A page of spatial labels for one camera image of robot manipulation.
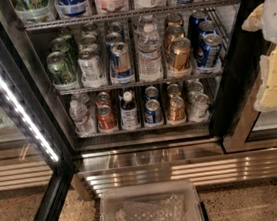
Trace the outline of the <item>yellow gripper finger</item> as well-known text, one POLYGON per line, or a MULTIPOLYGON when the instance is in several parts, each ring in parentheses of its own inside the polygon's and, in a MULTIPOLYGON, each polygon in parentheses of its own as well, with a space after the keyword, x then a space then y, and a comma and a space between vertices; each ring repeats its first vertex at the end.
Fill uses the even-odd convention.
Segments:
POLYGON ((247 32, 257 32, 262 28, 262 11, 263 4, 259 4, 248 16, 246 20, 244 20, 241 29, 247 32))

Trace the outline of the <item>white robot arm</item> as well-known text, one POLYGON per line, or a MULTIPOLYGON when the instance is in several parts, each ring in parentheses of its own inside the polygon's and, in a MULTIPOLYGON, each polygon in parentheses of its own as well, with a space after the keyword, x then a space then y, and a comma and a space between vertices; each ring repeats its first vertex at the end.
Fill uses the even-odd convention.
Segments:
POLYGON ((241 26, 247 32, 262 31, 262 36, 276 47, 270 55, 260 57, 262 84, 255 100, 257 111, 277 109, 277 0, 264 0, 244 20, 241 26))

